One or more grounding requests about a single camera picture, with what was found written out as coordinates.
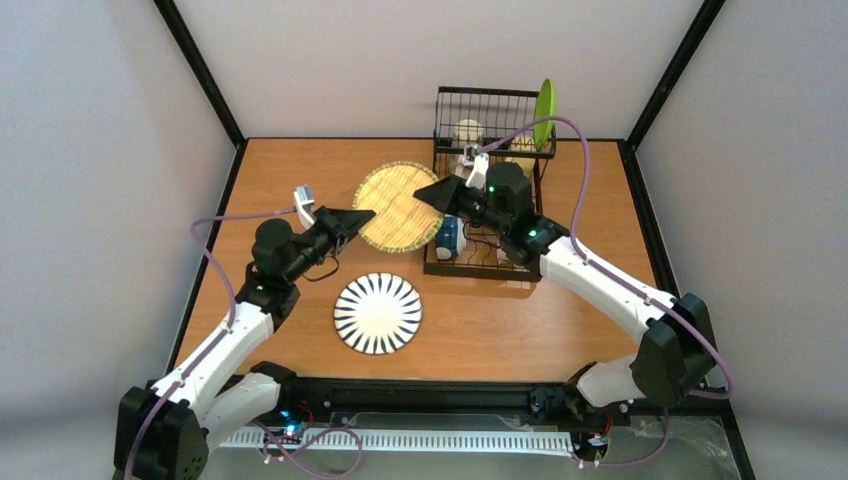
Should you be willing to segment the white bowl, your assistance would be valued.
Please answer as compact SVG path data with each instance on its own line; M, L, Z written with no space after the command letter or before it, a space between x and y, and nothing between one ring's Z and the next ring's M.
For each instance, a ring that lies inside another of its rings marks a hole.
M445 215L434 238L436 258L439 261L457 259L465 250L465 222L456 216Z

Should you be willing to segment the woven bamboo pattern plate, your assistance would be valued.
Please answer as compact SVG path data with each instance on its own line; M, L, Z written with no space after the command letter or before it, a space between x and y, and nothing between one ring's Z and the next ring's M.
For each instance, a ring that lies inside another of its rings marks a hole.
M435 238L444 215L416 199L414 193L437 180L431 169L411 161L390 162L371 171L352 202L356 210L375 212L359 236L385 253L409 253L425 247Z

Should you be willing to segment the black wire dish rack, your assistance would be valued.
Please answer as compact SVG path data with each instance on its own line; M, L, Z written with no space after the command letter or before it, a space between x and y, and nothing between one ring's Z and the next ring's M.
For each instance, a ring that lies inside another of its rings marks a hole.
M448 162L453 154L459 152L451 146L452 127L462 119L474 119L484 128L479 145L487 145L500 140L518 127L534 119L537 91L487 89L477 87L441 86L438 88L433 129L433 171L438 178L452 173ZM529 129L519 135L533 136ZM492 165L505 161L511 155L509 145L512 140L502 144L489 154ZM543 212L541 183L548 161L556 153L556 132L543 150L535 153L517 153L536 159L533 176L530 177L531 198L535 211ZM537 282L540 276L508 260L506 255L496 248L497 235L483 227L464 226L466 247L455 260L439 261L436 258L435 243L431 241L423 254L423 272L427 275L474 278L499 281Z

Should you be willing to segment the tall patterned ceramic cup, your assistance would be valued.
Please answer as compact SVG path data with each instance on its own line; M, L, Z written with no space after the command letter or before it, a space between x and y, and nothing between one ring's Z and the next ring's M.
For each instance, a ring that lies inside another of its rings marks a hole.
M474 119L459 120L452 127L451 146L459 150L453 154L448 162L449 171L452 174L466 178L473 161L468 159L466 148L472 144L478 144L484 134L484 128Z

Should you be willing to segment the yellow ceramic mug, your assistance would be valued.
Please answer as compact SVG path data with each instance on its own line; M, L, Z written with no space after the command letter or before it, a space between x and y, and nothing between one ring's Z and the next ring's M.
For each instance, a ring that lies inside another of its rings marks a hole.
M519 135L512 139L509 145L511 155L505 159L506 162L518 165L525 177L532 177L536 165L536 159L528 156L517 156L517 153L535 153L536 144L532 136Z

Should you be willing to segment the striped plate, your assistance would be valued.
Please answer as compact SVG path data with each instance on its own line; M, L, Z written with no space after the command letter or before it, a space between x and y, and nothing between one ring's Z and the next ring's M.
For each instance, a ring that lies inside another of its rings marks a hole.
M423 303L418 290L392 273L362 275L347 284L333 310L334 328L352 350L389 355L408 345L418 333Z

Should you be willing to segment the green plate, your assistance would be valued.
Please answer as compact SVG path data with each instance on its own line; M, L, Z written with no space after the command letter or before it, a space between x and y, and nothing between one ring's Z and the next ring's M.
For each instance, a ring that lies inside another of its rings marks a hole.
M537 123L533 126L533 136L537 150L543 150L545 148L554 130L554 122L552 120L542 122L541 118L550 117L556 113L556 87L550 78L546 78L539 89L534 110L534 119Z

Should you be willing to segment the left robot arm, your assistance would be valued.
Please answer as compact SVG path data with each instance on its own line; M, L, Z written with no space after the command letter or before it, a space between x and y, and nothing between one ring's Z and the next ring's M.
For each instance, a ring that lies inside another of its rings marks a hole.
M302 233L273 214L255 232L253 260L213 332L174 370L133 387L119 404L114 465L122 479L196 479L210 454L255 418L284 405L296 375L259 364L229 381L249 354L289 317L297 280L334 257L370 220L372 210L318 208Z

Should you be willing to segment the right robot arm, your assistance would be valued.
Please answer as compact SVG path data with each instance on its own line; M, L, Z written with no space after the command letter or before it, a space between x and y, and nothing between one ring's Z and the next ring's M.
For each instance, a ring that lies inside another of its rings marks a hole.
M676 406L695 394L715 366L715 347L700 330L709 318L706 304L694 294L675 297L635 280L536 212L533 187L519 166L497 163L482 182L451 175L413 195L441 213L494 231L512 263L576 293L637 343L636 354L596 363L577 377L576 388L588 404L646 399Z

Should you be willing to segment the black enclosure frame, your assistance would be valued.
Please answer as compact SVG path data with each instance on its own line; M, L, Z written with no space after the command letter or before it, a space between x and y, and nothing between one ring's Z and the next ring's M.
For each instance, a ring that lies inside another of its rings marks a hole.
M725 363L718 356L709 318L700 330L715 347L714 367L723 368ZM750 479L753 469L728 398L727 388L696 387L695 394L686 396L674 409L681 416L708 412L721 417L733 462L740 475ZM515 415L532 424L560 426L577 433L592 432L601 415L599 408L590 406L578 395L575 380L557 384L344 380L297 376L291 383L287 402L263 415L282 411L295 399L304 400L310 412L328 418L345 412ZM658 407L646 399L636 405L639 412Z

